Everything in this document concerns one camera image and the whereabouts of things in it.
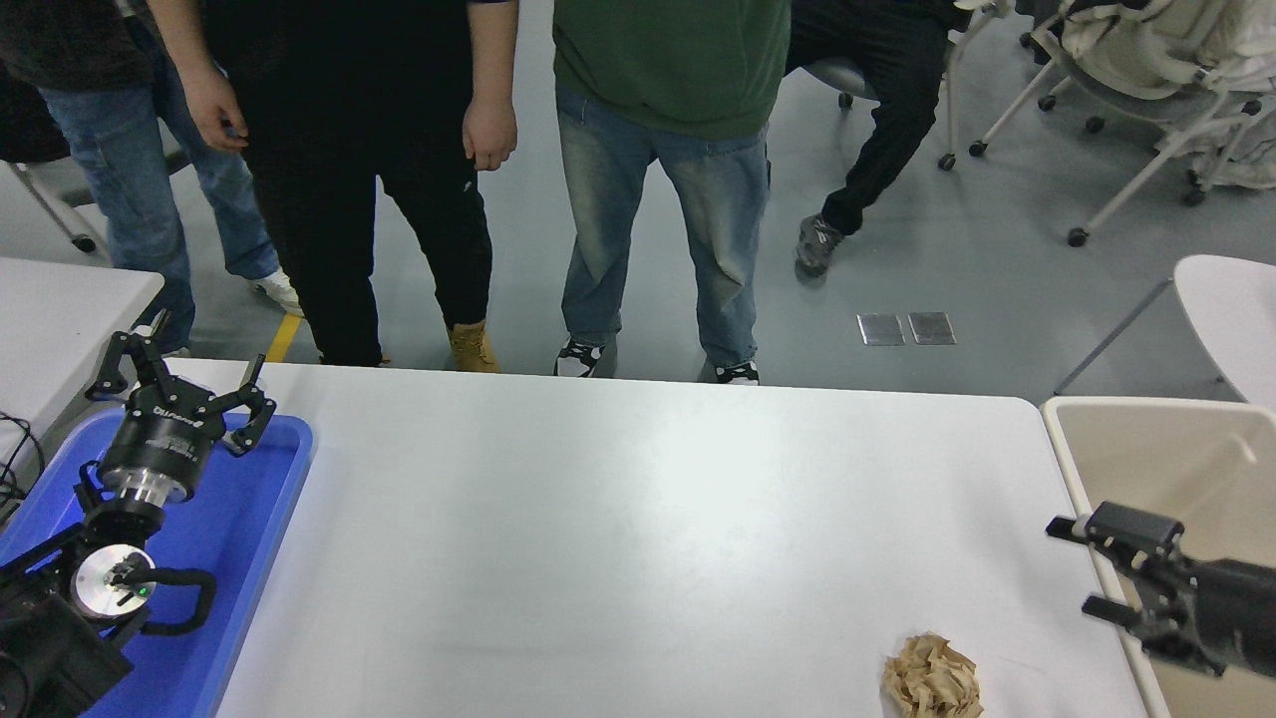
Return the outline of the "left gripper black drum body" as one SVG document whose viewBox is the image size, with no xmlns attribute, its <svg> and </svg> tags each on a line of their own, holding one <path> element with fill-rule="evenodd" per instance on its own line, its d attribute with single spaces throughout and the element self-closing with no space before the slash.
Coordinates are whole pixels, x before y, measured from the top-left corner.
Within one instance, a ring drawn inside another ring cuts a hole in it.
<svg viewBox="0 0 1276 718">
<path fill-rule="evenodd" d="M 152 471 L 172 480 L 200 480 L 211 446 L 225 431 L 218 414 L 197 413 L 213 394 L 204 386 L 177 383 L 138 386 L 125 403 L 122 426 L 100 460 L 100 480 L 119 480 L 131 471 Z"/>
</svg>

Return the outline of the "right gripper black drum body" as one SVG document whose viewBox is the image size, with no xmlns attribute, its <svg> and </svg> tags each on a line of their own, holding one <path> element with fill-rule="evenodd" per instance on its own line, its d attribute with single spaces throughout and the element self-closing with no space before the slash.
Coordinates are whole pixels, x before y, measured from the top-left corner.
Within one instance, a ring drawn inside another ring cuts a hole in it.
<svg viewBox="0 0 1276 718">
<path fill-rule="evenodd" d="M 1162 659 L 1221 676 L 1236 664 L 1275 677 L 1275 571 L 1236 559 L 1192 560 L 1171 569 L 1176 633 Z"/>
</svg>

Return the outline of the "person's right hand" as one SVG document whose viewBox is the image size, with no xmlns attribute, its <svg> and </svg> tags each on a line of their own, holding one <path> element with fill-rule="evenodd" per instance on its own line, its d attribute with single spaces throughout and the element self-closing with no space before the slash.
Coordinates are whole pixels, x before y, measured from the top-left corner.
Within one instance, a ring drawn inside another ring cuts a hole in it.
<svg viewBox="0 0 1276 718">
<path fill-rule="evenodd" d="M 188 114 L 211 149 L 240 154 L 249 145 L 249 128 L 228 79 L 213 65 L 177 68 Z"/>
</svg>

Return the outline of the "person's left hand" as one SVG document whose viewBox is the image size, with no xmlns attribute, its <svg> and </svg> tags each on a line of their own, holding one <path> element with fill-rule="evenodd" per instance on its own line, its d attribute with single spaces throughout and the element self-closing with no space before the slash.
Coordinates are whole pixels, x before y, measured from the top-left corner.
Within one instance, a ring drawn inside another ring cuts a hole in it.
<svg viewBox="0 0 1276 718">
<path fill-rule="evenodd" d="M 478 172 L 493 172 L 510 159 L 518 142 L 516 108 L 510 94 L 477 96 L 462 122 L 462 145 Z"/>
</svg>

